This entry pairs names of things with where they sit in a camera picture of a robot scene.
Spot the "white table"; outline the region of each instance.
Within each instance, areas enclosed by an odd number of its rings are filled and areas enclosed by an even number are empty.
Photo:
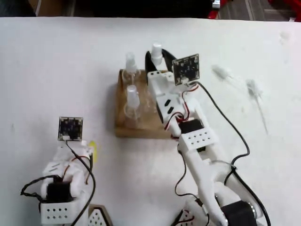
[[[181,58],[201,56],[201,81],[245,136],[237,162],[273,226],[299,225],[301,212],[301,24],[200,19],[0,18],[1,225],[38,225],[38,202],[20,196],[57,146],[59,116],[84,117],[83,136],[102,146],[93,203],[116,226],[169,225],[185,203],[176,142],[114,136],[117,75],[125,53],[144,68],[153,41]],[[211,71],[218,64],[263,87],[265,133],[254,101]],[[200,101],[229,156],[246,150],[204,93]],[[31,191],[40,191],[40,185]],[[188,173],[181,192],[196,193]]]

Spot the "black wire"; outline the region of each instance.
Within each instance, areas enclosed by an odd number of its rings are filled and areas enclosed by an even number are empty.
[[[66,145],[68,146],[68,148],[70,148],[71,152],[74,154],[75,158],[77,158],[84,166],[85,168],[88,170],[89,174],[92,177],[93,180],[93,190],[92,193],[90,195],[90,198],[88,199],[87,203],[85,204],[84,208],[81,210],[81,212],[79,213],[79,215],[75,218],[75,220],[73,221],[73,223],[70,226],[75,226],[75,224],[78,222],[78,220],[80,219],[80,217],[84,214],[85,210],[87,209],[87,207],[89,206],[93,195],[95,193],[95,188],[96,188],[96,181],[95,181],[95,177],[94,174],[92,173],[92,170],[87,166],[87,164],[73,151],[73,149],[68,145],[68,141],[66,141]]]
[[[31,186],[31,185],[33,185],[33,184],[36,184],[36,183],[38,183],[38,182],[41,181],[41,180],[45,180],[46,178],[53,178],[53,179],[62,180],[62,178],[59,177],[58,175],[49,175],[49,176],[45,176],[45,177],[41,177],[41,178],[35,179],[35,180],[33,180],[32,182],[26,184],[26,185],[22,188],[20,195],[25,195],[25,196],[27,196],[27,197],[34,197],[34,198],[37,198],[37,199],[39,200],[40,203],[41,203],[41,202],[45,202],[45,200],[43,200],[43,198],[42,198],[39,194],[37,194],[36,192],[34,192],[34,193],[27,193],[27,192],[25,192],[25,190],[26,190],[29,186]]]
[[[208,226],[208,225],[209,225],[209,223],[210,223],[210,217],[209,217],[209,214],[207,214],[207,217],[208,217],[208,221],[207,221],[207,224],[206,224],[206,226]]]
[[[217,103],[215,102],[215,100],[213,99],[213,97],[211,96],[211,94],[208,92],[208,90],[199,82],[199,81],[194,81],[191,84],[198,84],[208,95],[208,97],[210,98],[211,102],[213,103],[213,105],[216,107],[216,109],[220,112],[220,114],[224,117],[224,119],[231,125],[231,127],[236,131],[236,133],[239,135],[239,137],[241,138],[241,140],[243,141],[244,145],[246,146],[246,153],[245,154],[240,154],[238,156],[236,156],[231,164],[234,165],[234,163],[236,162],[237,159],[248,156],[250,154],[250,148],[248,143],[246,142],[245,138],[241,135],[241,133],[238,131],[238,129],[235,127],[235,125],[227,118],[227,116],[222,112],[222,110],[219,108],[219,106],[217,105]],[[226,176],[225,180],[224,180],[224,185],[226,185],[228,178],[231,176],[231,174],[236,170],[236,168],[231,167],[231,172]]]
[[[213,105],[216,107],[216,109],[221,113],[221,115],[224,117],[224,119],[232,126],[232,128],[237,132],[237,134],[240,136],[241,140],[243,141],[243,143],[246,146],[246,150],[247,153],[245,154],[240,154],[238,156],[236,156],[231,164],[234,165],[234,163],[236,162],[237,159],[248,156],[250,154],[250,148],[249,145],[247,144],[246,140],[244,139],[244,137],[241,135],[241,133],[238,131],[238,129],[233,125],[233,123],[225,116],[225,114],[221,111],[221,109],[219,108],[219,106],[216,104],[216,102],[214,101],[214,99],[212,98],[212,96],[210,95],[210,93],[208,92],[208,90],[199,82],[199,81],[194,81],[191,84],[197,83],[208,95],[208,97],[211,99]],[[253,198],[256,200],[256,202],[258,203],[258,205],[260,206],[263,215],[267,221],[268,226],[271,226],[271,222],[269,219],[269,215],[263,205],[263,203],[261,202],[261,200],[258,198],[258,196],[255,194],[255,192],[243,181],[243,179],[238,175],[238,173],[236,172],[236,168],[231,167],[231,172],[226,176],[225,180],[224,180],[224,185],[226,185],[229,177],[234,174],[234,176],[236,177],[236,179],[245,187],[245,189],[251,194],[251,196],[253,196]]]
[[[186,171],[187,171],[187,169],[186,169],[186,162],[185,162],[185,160],[184,160],[183,154],[182,154],[180,151],[179,151],[179,153],[180,153],[180,155],[181,155],[181,157],[182,157],[182,159],[183,159],[183,162],[184,162],[184,174],[183,174],[183,176],[179,179],[179,181],[176,183],[176,185],[175,185],[175,187],[174,187],[174,192],[175,192],[175,194],[176,194],[177,196],[192,195],[193,197],[196,198],[196,200],[198,200],[199,198],[198,198],[195,194],[192,194],[192,193],[179,194],[179,193],[177,193],[177,187],[178,187],[179,183],[180,183],[180,182],[183,180],[183,178],[185,177]]]

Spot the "wooden base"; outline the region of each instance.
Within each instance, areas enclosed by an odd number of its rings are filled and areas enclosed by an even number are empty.
[[[123,70],[120,70],[118,77],[118,85],[116,92],[116,111],[115,111],[115,134],[117,137],[135,137],[135,138],[153,138],[153,139],[170,139],[171,134],[164,130],[164,126],[159,118],[158,113],[144,112],[141,116],[139,127],[130,129],[125,126],[126,116],[124,113],[124,107],[127,102],[125,88],[122,83]],[[142,106],[147,102],[146,93],[146,74],[145,71],[141,71],[140,79],[137,82],[137,89],[139,91],[139,98]]]

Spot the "yellow object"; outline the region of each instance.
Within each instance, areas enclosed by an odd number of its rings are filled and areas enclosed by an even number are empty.
[[[97,162],[97,145],[94,141],[91,141],[88,146],[92,147],[94,149],[94,151],[93,151],[93,163],[96,163]]]

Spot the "circuit board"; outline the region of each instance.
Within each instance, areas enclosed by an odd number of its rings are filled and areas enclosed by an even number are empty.
[[[198,54],[174,60],[173,67],[176,86],[199,79]]]
[[[69,136],[70,140],[81,141],[83,131],[83,118],[60,117],[58,128],[58,140],[63,136]]]

